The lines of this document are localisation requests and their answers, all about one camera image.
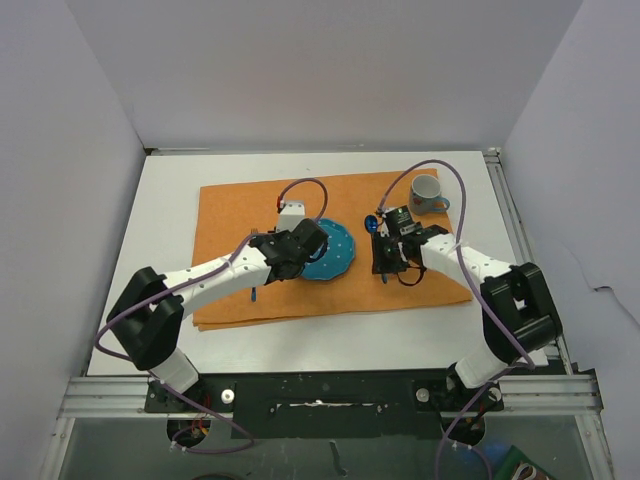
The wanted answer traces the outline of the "blue plastic spoon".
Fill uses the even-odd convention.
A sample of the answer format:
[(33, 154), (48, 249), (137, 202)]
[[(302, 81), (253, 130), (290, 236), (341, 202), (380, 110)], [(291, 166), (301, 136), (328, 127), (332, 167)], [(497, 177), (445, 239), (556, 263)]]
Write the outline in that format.
[[(377, 217), (373, 214), (367, 215), (364, 219), (364, 227), (370, 235), (376, 233), (379, 227)], [(385, 273), (381, 273), (380, 278), (384, 284), (388, 283), (388, 277)]]

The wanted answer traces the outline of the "blue plastic fork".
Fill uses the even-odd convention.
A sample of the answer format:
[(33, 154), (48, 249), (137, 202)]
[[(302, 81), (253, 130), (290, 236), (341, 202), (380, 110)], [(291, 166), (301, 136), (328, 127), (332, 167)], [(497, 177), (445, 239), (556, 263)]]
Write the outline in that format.
[[(257, 229), (256, 227), (253, 227), (253, 228), (251, 229), (251, 235), (252, 235), (253, 237), (256, 237), (256, 236), (258, 236), (258, 235), (259, 235), (259, 231), (258, 231), (258, 229)], [(251, 301), (252, 301), (253, 303), (255, 303), (255, 302), (257, 301), (257, 288), (256, 288), (256, 287), (252, 287), (252, 288), (251, 288)]]

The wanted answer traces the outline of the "blue polka dot plate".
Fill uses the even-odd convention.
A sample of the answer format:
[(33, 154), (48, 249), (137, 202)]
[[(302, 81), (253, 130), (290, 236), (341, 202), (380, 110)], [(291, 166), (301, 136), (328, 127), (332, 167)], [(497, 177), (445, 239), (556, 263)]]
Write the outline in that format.
[(324, 255), (305, 266), (302, 278), (310, 281), (330, 281), (346, 273), (355, 259), (355, 240), (342, 224), (322, 218), (318, 225), (328, 234)]

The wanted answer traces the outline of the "blue white mug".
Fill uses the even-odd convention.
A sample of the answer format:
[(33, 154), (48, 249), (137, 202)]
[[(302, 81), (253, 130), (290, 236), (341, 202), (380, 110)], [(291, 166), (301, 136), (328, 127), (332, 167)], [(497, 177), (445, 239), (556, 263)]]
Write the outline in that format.
[(429, 174), (417, 175), (411, 182), (409, 209), (415, 215), (429, 213), (446, 213), (450, 201), (442, 195), (442, 188), (437, 177)]

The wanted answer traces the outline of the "orange cloth placemat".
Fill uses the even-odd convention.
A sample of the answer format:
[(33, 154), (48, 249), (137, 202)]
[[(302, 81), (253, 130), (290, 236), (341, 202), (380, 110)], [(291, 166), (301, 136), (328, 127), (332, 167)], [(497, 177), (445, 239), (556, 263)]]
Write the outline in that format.
[[(317, 186), (303, 183), (285, 197), (300, 200), (307, 214), (322, 212), (343, 225), (355, 240), (355, 259), (333, 280), (298, 278), (259, 289), (257, 299), (242, 290), (198, 310), (200, 330), (256, 325), (285, 318), (436, 307), (470, 300), (469, 290), (438, 272), (410, 270), (400, 280), (382, 282), (372, 273), (370, 236), (364, 219), (378, 204), (407, 204), (412, 179), (397, 172), (328, 176)], [(204, 186), (199, 194), (192, 262), (195, 265), (232, 252), (251, 229), (265, 232), (277, 222), (276, 200), (286, 181)]]

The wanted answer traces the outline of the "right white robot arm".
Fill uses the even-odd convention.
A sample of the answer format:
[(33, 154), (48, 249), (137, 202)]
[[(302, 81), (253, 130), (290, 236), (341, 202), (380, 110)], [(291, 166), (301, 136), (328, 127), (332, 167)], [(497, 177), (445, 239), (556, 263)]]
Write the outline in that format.
[(453, 365), (445, 384), (448, 402), (469, 408), (481, 386), (518, 364), (531, 367), (533, 352), (563, 333), (559, 314), (540, 268), (531, 262), (512, 265), (469, 246), (439, 225), (413, 220), (406, 207), (369, 215), (372, 272), (383, 277), (415, 267), (437, 272), (467, 286), (482, 309), (482, 336), (477, 347)]

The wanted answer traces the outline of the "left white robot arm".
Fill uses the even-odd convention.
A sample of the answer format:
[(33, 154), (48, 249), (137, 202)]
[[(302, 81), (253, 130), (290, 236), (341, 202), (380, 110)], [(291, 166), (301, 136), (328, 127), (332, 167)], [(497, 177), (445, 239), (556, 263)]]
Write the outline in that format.
[(328, 234), (305, 218), (292, 231), (251, 234), (230, 254), (183, 270), (138, 270), (117, 299), (102, 333), (112, 332), (137, 370), (168, 386), (180, 410), (200, 405), (204, 387), (178, 348), (184, 318), (241, 290), (298, 278), (328, 244)]

